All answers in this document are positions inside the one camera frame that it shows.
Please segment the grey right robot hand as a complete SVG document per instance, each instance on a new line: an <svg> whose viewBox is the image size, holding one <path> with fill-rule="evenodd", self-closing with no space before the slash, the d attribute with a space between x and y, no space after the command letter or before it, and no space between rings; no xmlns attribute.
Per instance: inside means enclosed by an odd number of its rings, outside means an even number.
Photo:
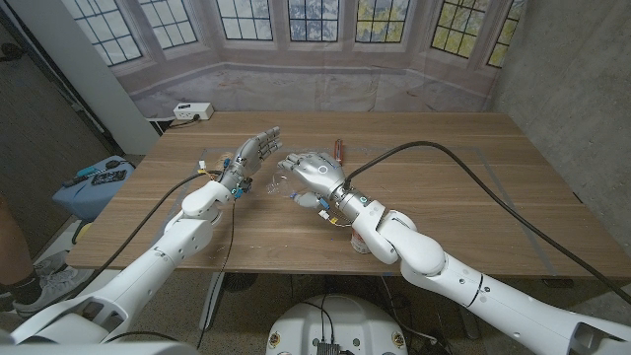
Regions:
<svg viewBox="0 0 631 355"><path fill-rule="evenodd" d="M342 167L326 153L289 154L278 163L281 170L292 173L307 192L293 192L291 199L306 208L322 206L322 200L339 204L335 193L346 179Z"/></svg>

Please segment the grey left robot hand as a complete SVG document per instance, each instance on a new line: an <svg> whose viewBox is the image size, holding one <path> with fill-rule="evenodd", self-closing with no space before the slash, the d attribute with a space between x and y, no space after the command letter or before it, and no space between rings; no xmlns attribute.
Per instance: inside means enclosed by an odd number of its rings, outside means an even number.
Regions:
<svg viewBox="0 0 631 355"><path fill-rule="evenodd" d="M236 151L219 183L228 190L241 188L260 169L262 162L282 147L280 127L274 126L248 140Z"/></svg>

